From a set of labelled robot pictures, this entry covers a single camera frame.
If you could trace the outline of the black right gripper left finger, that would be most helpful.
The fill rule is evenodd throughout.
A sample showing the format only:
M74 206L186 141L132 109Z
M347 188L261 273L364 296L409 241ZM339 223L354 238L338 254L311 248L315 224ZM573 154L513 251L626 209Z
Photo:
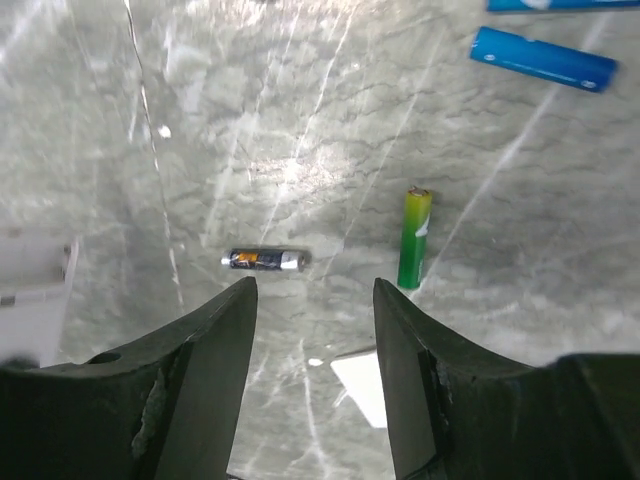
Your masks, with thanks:
M223 479L245 389L258 289L83 364L1 369L5 479Z

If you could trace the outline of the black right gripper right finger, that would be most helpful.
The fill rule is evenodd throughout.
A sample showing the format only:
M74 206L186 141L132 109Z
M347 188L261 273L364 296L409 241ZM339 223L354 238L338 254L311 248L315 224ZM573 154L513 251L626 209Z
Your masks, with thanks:
M639 358L578 353L531 367L373 289L377 356L399 479L635 479Z

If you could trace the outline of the white battery cover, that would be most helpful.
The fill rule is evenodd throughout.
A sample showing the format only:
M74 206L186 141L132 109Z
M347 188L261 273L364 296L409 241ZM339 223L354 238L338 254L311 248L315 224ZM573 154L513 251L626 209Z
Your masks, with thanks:
M376 348L337 357L330 367L369 425L386 429L386 406Z

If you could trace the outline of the black orange battery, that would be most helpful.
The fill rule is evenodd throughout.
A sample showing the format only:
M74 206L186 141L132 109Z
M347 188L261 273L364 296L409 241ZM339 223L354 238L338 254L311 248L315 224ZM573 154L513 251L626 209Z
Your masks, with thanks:
M220 263L236 270L302 271L309 258L303 250L234 248L222 255Z

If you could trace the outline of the green battery apart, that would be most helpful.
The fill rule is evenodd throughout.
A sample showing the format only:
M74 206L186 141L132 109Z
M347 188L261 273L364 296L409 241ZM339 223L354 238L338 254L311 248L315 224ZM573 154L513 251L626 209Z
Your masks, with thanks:
M432 194L411 187L405 196L397 284L404 289L417 289L422 279L427 234L432 209Z

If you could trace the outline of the white remote control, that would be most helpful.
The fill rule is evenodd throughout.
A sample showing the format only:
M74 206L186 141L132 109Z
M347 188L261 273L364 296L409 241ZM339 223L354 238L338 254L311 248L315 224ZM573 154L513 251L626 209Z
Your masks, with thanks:
M75 236L1 229L1 364L56 363L78 258Z

